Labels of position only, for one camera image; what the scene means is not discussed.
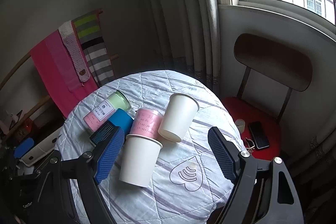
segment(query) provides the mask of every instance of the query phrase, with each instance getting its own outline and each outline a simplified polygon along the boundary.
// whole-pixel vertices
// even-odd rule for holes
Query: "blue cup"
[[[133,118],[121,108],[118,108],[117,111],[108,119],[108,121],[117,127],[121,127],[125,135],[129,134],[133,124]]]

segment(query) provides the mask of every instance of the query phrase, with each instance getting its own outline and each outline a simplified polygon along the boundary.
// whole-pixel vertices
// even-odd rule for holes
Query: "metal screw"
[[[55,164],[57,161],[58,161],[58,158],[53,157],[53,158],[50,159],[49,162],[50,162],[51,164]]]
[[[82,156],[83,156],[83,158],[89,159],[89,158],[91,158],[92,153],[90,151],[86,151],[86,152],[83,153]]]
[[[279,158],[279,157],[275,157],[275,158],[274,158],[274,161],[275,161],[277,164],[282,163],[282,159]]]
[[[240,154],[244,157],[244,158],[248,158],[250,156],[250,153],[246,150],[241,151]]]

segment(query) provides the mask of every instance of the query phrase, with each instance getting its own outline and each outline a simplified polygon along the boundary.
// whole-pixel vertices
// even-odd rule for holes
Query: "smartphone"
[[[249,123],[249,130],[252,134],[252,138],[257,149],[264,149],[269,147],[269,141],[264,134],[261,122]]]

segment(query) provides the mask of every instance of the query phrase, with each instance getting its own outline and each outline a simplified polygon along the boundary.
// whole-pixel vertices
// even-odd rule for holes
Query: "paper cup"
[[[237,126],[239,133],[242,134],[245,130],[245,121],[243,119],[238,119],[235,121],[235,125]]]
[[[154,139],[127,135],[119,180],[148,187],[161,148],[162,144]]]
[[[172,142],[181,142],[197,111],[197,101],[186,94],[174,93],[159,127],[159,134]]]
[[[130,134],[142,135],[157,140],[158,129],[163,115],[150,108],[140,108],[136,111]]]

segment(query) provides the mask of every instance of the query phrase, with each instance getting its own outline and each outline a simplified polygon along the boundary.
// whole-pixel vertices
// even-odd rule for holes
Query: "pink label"
[[[116,110],[113,109],[108,115],[105,115],[102,120],[99,120],[93,111],[90,111],[85,117],[84,121],[91,128],[93,132],[96,132],[103,124],[112,116]]]
[[[150,109],[139,109],[131,128],[130,134],[146,136],[157,139],[158,129],[162,121],[161,115],[155,115]]]

